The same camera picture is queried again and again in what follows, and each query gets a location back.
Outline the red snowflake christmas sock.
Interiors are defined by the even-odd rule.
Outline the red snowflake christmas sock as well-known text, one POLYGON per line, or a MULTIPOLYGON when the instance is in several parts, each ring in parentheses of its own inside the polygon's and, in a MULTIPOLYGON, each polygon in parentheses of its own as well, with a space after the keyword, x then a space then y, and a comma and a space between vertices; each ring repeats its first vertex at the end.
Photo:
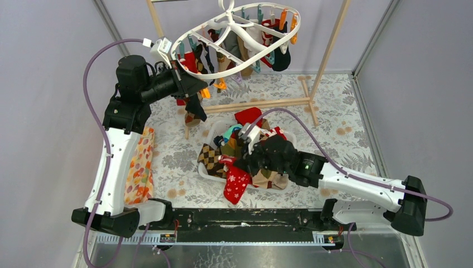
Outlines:
POLYGON ((218 157, 218 161, 226 167, 226 183, 224 197, 231 204, 236 205, 241 200, 248 185, 252 181, 251 175, 236 166, 236 158, 226 155, 218 157))

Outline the white round clip hanger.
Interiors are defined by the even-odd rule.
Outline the white round clip hanger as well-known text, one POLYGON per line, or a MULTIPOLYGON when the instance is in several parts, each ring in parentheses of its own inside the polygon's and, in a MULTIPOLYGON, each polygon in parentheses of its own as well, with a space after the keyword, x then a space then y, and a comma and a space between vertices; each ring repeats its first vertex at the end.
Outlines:
POLYGON ((276 48, 285 54, 297 43, 301 15, 292 7, 271 2, 237 7, 234 1, 219 1, 218 6, 222 14, 188 30, 171 47, 170 61, 179 62, 178 54, 194 52, 198 73, 186 70, 194 77, 217 80, 245 70, 259 73, 264 65, 272 68, 276 48), (282 30, 285 22, 286 33, 273 29, 282 30), (273 43, 273 36, 280 40, 273 43))

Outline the dark navy sock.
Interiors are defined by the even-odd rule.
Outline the dark navy sock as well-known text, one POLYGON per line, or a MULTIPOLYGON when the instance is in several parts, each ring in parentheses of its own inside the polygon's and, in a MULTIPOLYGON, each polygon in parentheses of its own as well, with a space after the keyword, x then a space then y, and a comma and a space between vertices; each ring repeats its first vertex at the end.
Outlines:
MULTIPOLYGON (((283 29, 280 30, 279 26, 274 26, 273 29, 275 31, 281 32, 281 33, 286 33, 287 32, 287 22, 284 23, 283 29)), ((280 38, 277 36, 273 36, 273 43, 276 41, 279 41, 280 38)), ((283 54, 281 51, 281 48, 278 47, 274 50, 274 64, 272 64, 272 69, 273 71, 284 71, 288 69, 289 65, 291 63, 291 54, 289 51, 289 48, 286 49, 286 53, 283 54)))

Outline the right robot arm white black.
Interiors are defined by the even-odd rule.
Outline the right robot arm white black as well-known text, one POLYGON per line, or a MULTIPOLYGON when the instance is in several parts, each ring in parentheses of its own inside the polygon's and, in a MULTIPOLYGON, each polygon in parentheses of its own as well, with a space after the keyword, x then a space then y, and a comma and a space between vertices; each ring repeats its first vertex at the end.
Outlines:
POLYGON ((299 186, 335 189, 349 193, 359 202, 327 201, 320 214, 321 225, 333 230, 340 224, 388 224, 410 236, 423 236, 427 198, 421 179, 387 179, 338 166, 317 154, 297 150, 279 136, 242 149, 237 167, 255 175, 265 169, 288 175, 299 186))

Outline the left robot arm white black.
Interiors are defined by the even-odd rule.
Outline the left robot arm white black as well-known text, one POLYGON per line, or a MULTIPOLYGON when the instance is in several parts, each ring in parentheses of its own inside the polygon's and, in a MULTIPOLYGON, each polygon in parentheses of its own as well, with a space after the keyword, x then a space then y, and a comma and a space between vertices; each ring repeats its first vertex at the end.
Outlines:
POLYGON ((150 105, 168 96, 195 97, 207 83, 189 74, 172 60, 158 74, 148 72, 149 64, 139 55, 118 61, 114 95, 99 122, 104 145, 99 169, 84 206, 74 209, 71 220, 94 231, 124 238, 132 237, 138 227, 153 223, 167 229, 173 222, 170 202, 153 198, 143 203, 125 203, 130 164, 151 115, 150 105))

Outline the red hanging sock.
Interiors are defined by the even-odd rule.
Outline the red hanging sock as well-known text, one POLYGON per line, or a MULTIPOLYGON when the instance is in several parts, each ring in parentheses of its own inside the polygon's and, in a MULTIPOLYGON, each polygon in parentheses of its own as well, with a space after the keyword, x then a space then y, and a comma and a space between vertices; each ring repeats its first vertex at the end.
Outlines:
POLYGON ((185 70, 188 70, 192 73, 198 73, 196 58, 193 51, 185 52, 183 56, 180 54, 177 56, 179 62, 184 66, 185 70))

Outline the patchwork brown green sock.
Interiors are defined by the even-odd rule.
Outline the patchwork brown green sock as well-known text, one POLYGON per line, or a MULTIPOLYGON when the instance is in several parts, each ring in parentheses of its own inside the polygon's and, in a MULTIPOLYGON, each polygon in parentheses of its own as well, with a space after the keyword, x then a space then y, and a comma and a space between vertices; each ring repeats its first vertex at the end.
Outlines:
POLYGON ((286 174, 266 169, 260 169, 255 176, 252 176, 252 186, 262 189, 284 190, 288 181, 286 174))

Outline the red sock behind basket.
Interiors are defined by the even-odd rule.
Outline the red sock behind basket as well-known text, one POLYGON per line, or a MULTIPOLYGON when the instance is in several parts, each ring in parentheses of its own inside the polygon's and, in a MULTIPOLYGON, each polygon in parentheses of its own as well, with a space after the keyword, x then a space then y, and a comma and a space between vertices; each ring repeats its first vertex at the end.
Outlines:
POLYGON ((257 107, 251 107, 234 114, 234 118, 238 124, 244 126, 247 123, 253 123, 262 115, 262 111, 257 107))

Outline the brown argyle sock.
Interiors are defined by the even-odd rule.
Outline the brown argyle sock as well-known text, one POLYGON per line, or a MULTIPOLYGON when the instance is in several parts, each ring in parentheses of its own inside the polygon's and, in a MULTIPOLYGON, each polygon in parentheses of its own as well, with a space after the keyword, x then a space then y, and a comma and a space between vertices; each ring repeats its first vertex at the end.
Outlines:
POLYGON ((221 156, 219 148, 214 149, 204 143, 197 158, 197 163, 204 165, 204 169, 209 176, 225 178, 226 172, 224 170, 224 164, 219 162, 219 156, 221 156))

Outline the floral grey table mat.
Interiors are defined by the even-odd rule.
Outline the floral grey table mat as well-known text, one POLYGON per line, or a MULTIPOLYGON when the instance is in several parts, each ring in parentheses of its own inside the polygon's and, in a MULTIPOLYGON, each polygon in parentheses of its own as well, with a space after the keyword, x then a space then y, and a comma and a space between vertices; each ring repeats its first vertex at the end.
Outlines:
MULTIPOLYGON (((236 83, 226 80, 222 92, 211 90, 204 106, 270 101, 305 96, 301 80, 308 89, 314 81, 304 75, 252 75, 236 83)), ((299 125, 303 121, 328 155, 342 166, 370 175, 378 173, 371 153, 359 107, 347 74, 328 74, 322 77, 314 98, 319 126, 314 126, 307 106, 288 107, 287 112, 268 116, 271 127, 278 126, 296 136, 296 147, 307 152, 318 152, 308 134, 299 125)), ((205 122, 191 128, 185 137, 185 109, 173 98, 152 106, 148 125, 155 130, 152 159, 154 197, 171 201, 175 208, 229 208, 224 198, 224 184, 205 179, 197 171, 197 157, 203 143, 211 137, 211 128, 218 121, 229 121, 234 113, 208 114, 205 122)), ((332 189, 304 188, 289 183, 286 192, 270 193, 248 189, 238 203, 239 208, 319 208, 327 198, 354 200, 351 194, 332 189)))

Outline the orange leaf patterned cloth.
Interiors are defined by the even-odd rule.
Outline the orange leaf patterned cloth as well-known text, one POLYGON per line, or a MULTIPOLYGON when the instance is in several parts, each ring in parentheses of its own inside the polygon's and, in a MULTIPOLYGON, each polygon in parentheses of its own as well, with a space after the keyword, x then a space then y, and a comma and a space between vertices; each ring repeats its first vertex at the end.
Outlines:
POLYGON ((129 166, 124 192, 126 205, 144 203, 154 196, 152 175, 154 141, 154 129, 145 127, 129 166))

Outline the wooden drying rack frame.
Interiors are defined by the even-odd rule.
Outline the wooden drying rack frame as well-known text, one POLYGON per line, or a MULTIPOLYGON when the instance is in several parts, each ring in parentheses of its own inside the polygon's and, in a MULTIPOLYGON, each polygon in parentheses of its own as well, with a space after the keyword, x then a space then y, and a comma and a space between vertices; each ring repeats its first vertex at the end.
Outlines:
POLYGON ((313 83, 312 89, 308 89, 308 85, 306 79, 303 78, 301 80, 302 89, 305 94, 303 98, 290 98, 290 99, 279 99, 279 100, 260 100, 256 102, 247 102, 247 103, 236 103, 236 104, 225 104, 225 105, 218 105, 218 106, 208 106, 205 108, 207 113, 223 113, 223 112, 239 112, 247 108, 251 107, 258 107, 258 108, 281 108, 281 107, 290 107, 290 106, 307 106, 310 112, 310 115, 313 120, 314 126, 319 126, 318 117, 316 114, 316 110, 314 108, 314 98, 318 90, 318 86, 320 85, 320 81, 322 76, 326 70, 327 63, 329 62, 329 57, 333 51, 335 46, 337 37, 339 35, 341 26, 344 22, 346 17, 349 5, 351 0, 344 0, 340 7, 339 13, 337 15, 337 19, 332 30, 331 36, 329 38, 329 42, 326 46, 325 53, 322 57, 322 61, 320 63, 318 72, 316 74, 316 79, 313 83))

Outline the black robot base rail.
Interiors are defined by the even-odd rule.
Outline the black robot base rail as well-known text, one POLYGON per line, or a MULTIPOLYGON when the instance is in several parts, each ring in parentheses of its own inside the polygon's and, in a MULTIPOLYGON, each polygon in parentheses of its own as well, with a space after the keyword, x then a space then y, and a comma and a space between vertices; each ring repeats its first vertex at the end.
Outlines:
POLYGON ((320 209, 175 208, 152 222, 187 243, 314 243, 315 235, 342 236, 349 229, 320 209))

